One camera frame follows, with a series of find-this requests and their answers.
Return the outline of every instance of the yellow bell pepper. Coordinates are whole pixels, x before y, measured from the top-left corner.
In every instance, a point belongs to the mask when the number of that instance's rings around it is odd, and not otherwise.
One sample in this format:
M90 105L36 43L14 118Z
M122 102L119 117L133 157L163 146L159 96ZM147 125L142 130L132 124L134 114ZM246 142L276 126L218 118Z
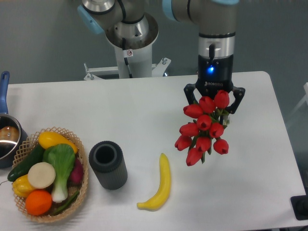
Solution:
M28 181L28 174L17 178L13 182L14 193L19 197L28 197L35 189Z

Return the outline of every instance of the green cucumber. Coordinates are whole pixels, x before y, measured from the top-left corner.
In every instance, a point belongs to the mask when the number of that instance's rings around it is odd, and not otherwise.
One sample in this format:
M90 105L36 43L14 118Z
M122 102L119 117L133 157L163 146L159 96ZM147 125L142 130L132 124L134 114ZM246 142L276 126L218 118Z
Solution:
M17 178L27 174L33 165L42 162L44 151L45 149L43 149L38 143L31 153L26 156L21 163L13 168L12 171L10 171L8 181L14 182Z

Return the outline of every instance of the purple vegetable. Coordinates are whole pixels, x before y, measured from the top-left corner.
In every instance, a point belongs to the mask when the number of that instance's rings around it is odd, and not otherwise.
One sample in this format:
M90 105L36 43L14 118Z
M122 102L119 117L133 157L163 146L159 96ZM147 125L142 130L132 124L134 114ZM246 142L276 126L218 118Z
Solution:
M76 158L73 171L69 176L69 180L75 184L80 184L83 178L83 166L82 163Z

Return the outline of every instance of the gray cylindrical container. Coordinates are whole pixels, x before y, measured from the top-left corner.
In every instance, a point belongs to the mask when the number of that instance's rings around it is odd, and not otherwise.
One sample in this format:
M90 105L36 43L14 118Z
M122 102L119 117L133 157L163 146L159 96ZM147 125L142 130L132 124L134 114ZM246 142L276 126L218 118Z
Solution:
M112 141L102 141L90 151L89 163L100 184L109 190L121 188L127 181L123 152Z

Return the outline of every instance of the white table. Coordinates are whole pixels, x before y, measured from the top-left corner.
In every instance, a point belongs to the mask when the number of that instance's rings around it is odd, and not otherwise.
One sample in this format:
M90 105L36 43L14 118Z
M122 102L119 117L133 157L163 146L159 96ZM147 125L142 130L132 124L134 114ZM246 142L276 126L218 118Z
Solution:
M295 219L290 197L304 187L270 77L235 73L246 95L223 138L227 155L215 152L187 167L186 152L174 148L187 105L183 88L196 76L10 85L9 114L28 134L62 127L82 140L87 153L98 142L122 148L128 181L119 190L100 186L90 168L84 204L54 224L36 224L15 207L10 183L0 186L1 230L242 231L307 225ZM159 185L159 156L172 173L169 200L156 212L138 210ZM0 169L0 182L10 169Z

